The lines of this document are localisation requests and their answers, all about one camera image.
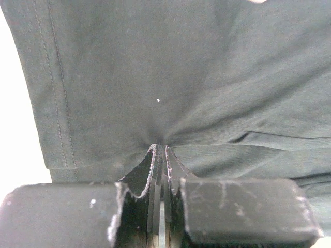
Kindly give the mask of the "black t shirt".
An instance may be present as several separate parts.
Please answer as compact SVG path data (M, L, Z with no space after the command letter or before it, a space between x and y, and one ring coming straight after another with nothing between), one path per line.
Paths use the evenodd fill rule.
M330 235L330 1L1 1L54 182L152 144L199 177L290 178Z

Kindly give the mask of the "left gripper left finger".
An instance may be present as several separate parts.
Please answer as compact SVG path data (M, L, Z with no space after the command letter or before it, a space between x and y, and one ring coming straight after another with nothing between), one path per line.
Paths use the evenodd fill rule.
M25 185L1 205L1 247L158 247L161 145L114 183Z

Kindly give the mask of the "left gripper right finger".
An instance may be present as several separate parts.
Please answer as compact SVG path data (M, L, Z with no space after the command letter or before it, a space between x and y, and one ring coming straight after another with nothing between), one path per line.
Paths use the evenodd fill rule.
M323 236L289 179L203 179L163 150L166 247L311 247Z

